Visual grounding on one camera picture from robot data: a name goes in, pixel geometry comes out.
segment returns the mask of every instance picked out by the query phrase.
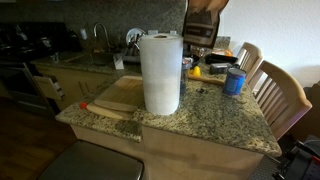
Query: wall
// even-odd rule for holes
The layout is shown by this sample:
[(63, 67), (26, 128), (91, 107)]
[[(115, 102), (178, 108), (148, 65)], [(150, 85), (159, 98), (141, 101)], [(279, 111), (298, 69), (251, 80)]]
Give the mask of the wall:
[(65, 22), (80, 36), (85, 28), (88, 40), (81, 41), (86, 49), (105, 46), (105, 35), (98, 27), (98, 39), (93, 36), (96, 22), (106, 26), (111, 42), (118, 34), (125, 43), (131, 28), (159, 32), (177, 30), (182, 33), (186, 0), (17, 0), (0, 3), (0, 22), (46, 21)]
[(229, 0), (219, 35), (231, 36), (235, 53), (244, 41), (256, 44), (265, 60), (312, 86), (320, 80), (319, 9), (318, 0)]

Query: cutting board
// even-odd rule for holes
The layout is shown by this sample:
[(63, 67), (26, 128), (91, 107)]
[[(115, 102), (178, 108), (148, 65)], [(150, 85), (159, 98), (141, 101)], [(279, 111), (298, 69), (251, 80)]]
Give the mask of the cutting board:
[(106, 117), (120, 119), (120, 120), (130, 120), (133, 115), (133, 112), (116, 111), (116, 110), (98, 106), (93, 102), (87, 105), (87, 109), (101, 116), (106, 116)]
[(123, 76), (94, 100), (101, 107), (125, 112), (134, 112), (143, 102), (141, 76)]
[(211, 83), (211, 84), (217, 84), (217, 85), (220, 85), (220, 86), (224, 85), (224, 81), (219, 80), (219, 79), (198, 77), (198, 76), (194, 76), (194, 75), (191, 75), (191, 74), (188, 74), (188, 78), (192, 79), (192, 80), (196, 80), (196, 81), (202, 81), (202, 82), (207, 82), (207, 83)]

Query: blue can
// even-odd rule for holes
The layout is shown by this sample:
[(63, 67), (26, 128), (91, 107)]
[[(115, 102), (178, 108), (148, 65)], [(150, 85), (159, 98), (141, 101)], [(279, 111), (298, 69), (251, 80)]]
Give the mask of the blue can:
[(239, 95), (245, 78), (245, 71), (237, 68), (229, 68), (223, 86), (223, 92), (229, 96)]

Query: paper towel roll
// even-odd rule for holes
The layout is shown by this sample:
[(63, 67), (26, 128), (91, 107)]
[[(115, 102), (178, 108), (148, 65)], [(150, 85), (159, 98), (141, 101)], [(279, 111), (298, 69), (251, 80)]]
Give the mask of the paper towel roll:
[(172, 34), (143, 36), (140, 61), (147, 111), (174, 113), (179, 105), (183, 38)]

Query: faucet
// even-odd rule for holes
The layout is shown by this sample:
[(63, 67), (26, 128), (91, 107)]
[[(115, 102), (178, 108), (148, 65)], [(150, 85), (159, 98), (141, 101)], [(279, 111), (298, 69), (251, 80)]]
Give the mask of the faucet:
[(55, 52), (52, 56), (50, 56), (54, 62), (59, 61), (59, 52)]
[(106, 29), (106, 27), (105, 27), (102, 23), (99, 23), (99, 22), (98, 22), (98, 23), (96, 23), (96, 24), (94, 25), (94, 27), (93, 27), (94, 37), (97, 37), (97, 26), (98, 26), (98, 25), (102, 26), (102, 28), (104, 29), (104, 33), (105, 33), (106, 39), (107, 39), (108, 51), (110, 51), (111, 46), (110, 46), (110, 43), (109, 43), (109, 38), (108, 38), (107, 29)]

